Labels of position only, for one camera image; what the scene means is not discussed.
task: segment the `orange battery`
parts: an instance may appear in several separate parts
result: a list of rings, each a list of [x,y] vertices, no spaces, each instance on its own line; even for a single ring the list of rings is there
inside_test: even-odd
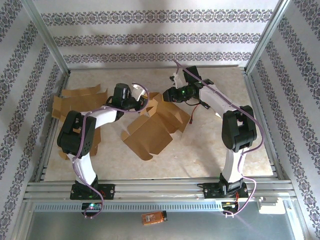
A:
[[[141,217],[143,225],[158,224],[168,220],[166,211],[145,213],[142,214]]]

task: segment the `purple cable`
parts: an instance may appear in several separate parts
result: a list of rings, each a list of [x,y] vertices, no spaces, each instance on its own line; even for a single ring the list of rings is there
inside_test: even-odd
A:
[[[119,108],[116,108],[116,107],[112,107],[112,106],[103,106],[103,107],[100,107],[100,108],[97,108],[95,110],[92,110],[92,111],[89,111],[87,112],[84,117],[83,117],[83,123],[82,123],[82,129],[81,129],[81,141],[80,141],[80,146],[79,146],[79,150],[78,150],[78,153],[76,154],[76,156],[73,157],[72,159],[72,167],[73,167],[73,170],[75,172],[75,174],[78,176],[78,178],[88,187],[90,188],[92,191],[94,191],[96,194],[99,195],[99,197],[101,198],[101,208],[100,210],[93,216],[91,216],[90,218],[93,219],[95,218],[96,216],[98,216],[103,208],[104,208],[104,197],[102,196],[102,194],[96,190],[95,188],[93,188],[90,184],[88,184],[79,174],[79,172],[76,170],[76,159],[79,158],[80,154],[81,154],[81,151],[82,151],[82,148],[84,146],[84,141],[85,141],[85,129],[86,129],[86,120],[87,120],[87,117],[92,114],[92,113],[95,113],[95,112],[98,112],[98,111],[102,111],[102,110],[106,110],[106,109],[113,109],[113,110],[116,110],[116,111],[119,111],[119,112],[123,112],[123,113],[140,113],[141,111],[143,111],[147,106],[148,106],[148,102],[149,102],[149,92],[148,90],[142,86],[141,84],[139,83],[132,83],[134,85],[138,85],[140,86],[141,88],[143,88],[143,90],[145,91],[146,93],[146,96],[147,96],[147,102],[146,104],[144,105],[144,107],[139,110],[139,111],[130,111],[130,110],[123,110],[123,109],[119,109]],[[84,211],[84,217],[87,218],[87,215],[86,215],[86,212],[87,212],[88,208]]]
[[[194,77],[195,79],[197,79],[199,82],[201,82],[203,85],[205,85],[208,89],[210,89],[213,93],[217,94],[222,100],[224,100],[227,104],[229,104],[231,107],[237,109],[239,112],[241,112],[242,114],[246,115],[249,119],[251,119],[259,128],[259,131],[261,133],[261,142],[260,144],[253,148],[253,149],[249,149],[247,151],[244,151],[243,153],[241,153],[240,155],[240,159],[239,159],[239,163],[238,163],[238,172],[242,175],[242,173],[240,172],[240,165],[242,163],[242,157],[244,154],[248,154],[248,153],[251,153],[257,149],[259,149],[263,144],[264,144],[264,141],[265,141],[265,132],[262,128],[262,126],[260,125],[260,123],[253,117],[251,116],[249,113],[247,113],[246,111],[242,110],[240,107],[234,105],[231,101],[229,101],[227,98],[225,98],[220,92],[216,91],[215,89],[213,89],[212,87],[210,87],[207,83],[205,83],[202,79],[200,79],[199,77],[197,77],[196,75],[192,74],[190,71],[188,71],[185,67],[183,67],[177,60],[173,59],[173,61],[175,62],[175,64],[177,65],[177,71],[176,73],[178,73],[179,71],[179,68],[182,68],[185,72],[187,72],[189,75],[191,75],[192,77]],[[248,197],[248,199],[246,200],[246,202],[243,204],[243,206],[235,213],[231,212],[231,211],[227,211],[227,210],[224,210],[224,212],[226,213],[229,213],[230,215],[227,215],[226,216],[235,216],[237,215],[238,213],[240,213],[248,204],[248,202],[250,201],[250,199],[252,198],[252,196],[254,195],[255,191],[256,191],[256,188],[257,188],[257,182],[256,180],[254,180],[253,178],[250,178],[250,177],[246,177],[246,176],[243,176],[242,177],[244,179],[247,179],[247,180],[250,180],[253,182],[254,184],[254,187],[253,187],[253,190],[252,190],[252,193],[250,194],[250,196]]]

